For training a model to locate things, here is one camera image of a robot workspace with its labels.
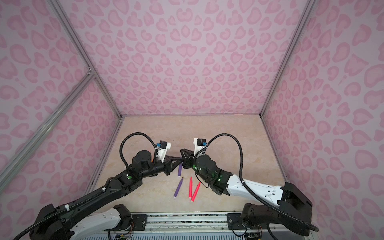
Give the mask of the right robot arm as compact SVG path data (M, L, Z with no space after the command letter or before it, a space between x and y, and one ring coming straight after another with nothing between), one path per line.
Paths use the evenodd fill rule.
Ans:
M218 168L203 151L181 149L181 155L184 169L192 169L215 194L251 200L244 205L232 230L270 229L278 224L305 237L319 231L311 220L312 202L294 184L272 186L242 179Z

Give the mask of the purple pen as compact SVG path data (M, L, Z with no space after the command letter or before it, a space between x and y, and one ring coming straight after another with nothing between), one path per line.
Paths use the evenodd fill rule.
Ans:
M178 196L178 193L179 193L179 191L181 189L181 186L183 184L183 180L184 180L184 178L182 177L181 180L178 183L178 186L177 186L175 192L174 192L174 195L173 195L174 198L176 198Z
M182 175L182 169L183 169L183 166L182 166L182 164L180 164L178 167L178 177L180 177Z

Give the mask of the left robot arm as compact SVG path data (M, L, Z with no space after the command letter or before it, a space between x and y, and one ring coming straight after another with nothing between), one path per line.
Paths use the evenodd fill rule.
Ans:
M95 191L69 202L68 205L45 206L29 232L32 240L69 240L75 237L73 227L101 207L127 196L143 184L146 177L159 173L169 175L185 162L185 158L165 156L163 162L152 161L149 151L140 151L130 165L118 175L107 179Z

